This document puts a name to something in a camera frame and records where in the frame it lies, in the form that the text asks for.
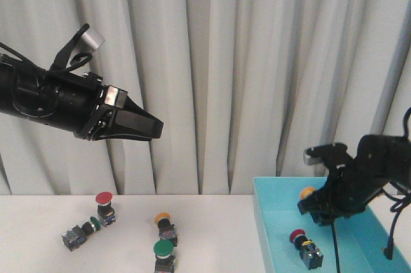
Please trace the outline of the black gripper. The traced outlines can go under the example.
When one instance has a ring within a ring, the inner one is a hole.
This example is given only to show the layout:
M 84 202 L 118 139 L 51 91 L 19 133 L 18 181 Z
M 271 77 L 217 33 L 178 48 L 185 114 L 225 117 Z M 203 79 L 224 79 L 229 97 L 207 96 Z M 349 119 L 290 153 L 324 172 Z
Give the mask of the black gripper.
M 300 214 L 310 213 L 318 226 L 361 213 L 385 185 L 384 162 L 374 154 L 332 154 L 322 164 L 329 170 L 325 185 L 297 204 Z
M 86 140 L 151 141 L 161 137 L 161 120 L 138 106 L 126 91 L 101 81 L 94 73 L 50 76 L 53 108 L 41 123 Z

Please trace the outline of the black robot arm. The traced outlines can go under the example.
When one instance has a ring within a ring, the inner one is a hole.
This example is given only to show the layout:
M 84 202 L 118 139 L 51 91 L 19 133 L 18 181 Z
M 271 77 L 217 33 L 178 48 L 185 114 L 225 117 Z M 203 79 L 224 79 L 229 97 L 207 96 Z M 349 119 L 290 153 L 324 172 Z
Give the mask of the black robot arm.
M 323 164 L 329 172 L 323 187 L 297 205 L 300 214 L 310 213 L 319 225 L 365 211 L 389 182 L 410 188 L 410 141 L 402 136 L 363 136 L 356 157 L 343 143 L 310 147 L 304 151 L 304 163 Z
M 88 141 L 161 137 L 161 120 L 136 105 L 127 91 L 103 85 L 97 74 L 45 70 L 8 46 L 1 48 L 2 113 Z

